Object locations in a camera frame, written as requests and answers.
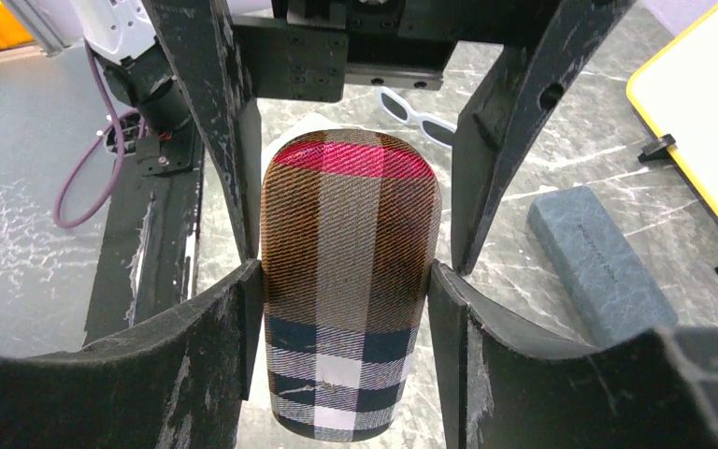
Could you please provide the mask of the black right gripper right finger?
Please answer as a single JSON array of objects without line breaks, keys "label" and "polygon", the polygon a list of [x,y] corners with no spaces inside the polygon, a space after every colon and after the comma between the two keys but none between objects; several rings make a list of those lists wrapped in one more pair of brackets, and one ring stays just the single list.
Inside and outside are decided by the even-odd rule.
[{"label": "black right gripper right finger", "polygon": [[599,350],[440,262],[427,305],[450,448],[718,448],[718,327],[660,326]]}]

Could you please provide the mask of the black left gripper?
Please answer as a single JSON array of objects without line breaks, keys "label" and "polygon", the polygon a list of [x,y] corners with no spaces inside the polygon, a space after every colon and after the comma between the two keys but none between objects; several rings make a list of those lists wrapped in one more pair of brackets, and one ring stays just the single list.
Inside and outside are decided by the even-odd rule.
[{"label": "black left gripper", "polygon": [[452,146],[452,267],[468,275],[545,123],[632,5],[275,1],[269,18],[232,20],[224,1],[144,7],[219,174],[241,260],[259,252],[262,120],[254,95],[334,103],[347,84],[437,90],[459,42],[502,45],[459,115]]}]

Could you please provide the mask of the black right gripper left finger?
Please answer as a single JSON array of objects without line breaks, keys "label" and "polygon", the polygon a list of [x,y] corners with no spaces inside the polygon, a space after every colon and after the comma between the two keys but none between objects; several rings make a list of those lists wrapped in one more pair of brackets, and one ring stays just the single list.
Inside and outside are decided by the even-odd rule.
[{"label": "black right gripper left finger", "polygon": [[256,260],[76,353],[0,357],[0,448],[232,448],[263,311]]}]

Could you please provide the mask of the blue glasses case green lining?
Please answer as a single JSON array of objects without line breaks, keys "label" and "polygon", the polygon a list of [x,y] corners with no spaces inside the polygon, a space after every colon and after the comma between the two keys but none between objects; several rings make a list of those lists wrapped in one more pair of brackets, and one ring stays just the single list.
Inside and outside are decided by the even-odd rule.
[{"label": "blue glasses case green lining", "polygon": [[597,346],[609,348],[679,323],[651,272],[589,187],[537,197],[527,223]]}]

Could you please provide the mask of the plaid glasses case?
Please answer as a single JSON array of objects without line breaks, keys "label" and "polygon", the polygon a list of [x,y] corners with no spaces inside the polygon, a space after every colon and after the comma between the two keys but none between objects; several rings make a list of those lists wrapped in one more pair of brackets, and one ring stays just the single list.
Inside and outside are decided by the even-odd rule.
[{"label": "plaid glasses case", "polygon": [[312,131],[273,156],[261,246],[269,394],[283,427],[325,442],[390,427],[441,212],[431,166],[400,138]]}]

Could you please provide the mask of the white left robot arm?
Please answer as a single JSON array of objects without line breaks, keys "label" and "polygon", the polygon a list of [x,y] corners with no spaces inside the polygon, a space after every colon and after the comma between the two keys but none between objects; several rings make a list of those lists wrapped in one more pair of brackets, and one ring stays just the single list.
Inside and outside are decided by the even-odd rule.
[{"label": "white left robot arm", "polygon": [[241,259],[259,251],[259,172],[243,111],[337,102],[347,83],[435,90],[457,43],[502,49],[457,123],[452,267],[469,274],[514,175],[627,1],[77,1],[111,91],[158,132],[193,121],[216,162]]}]

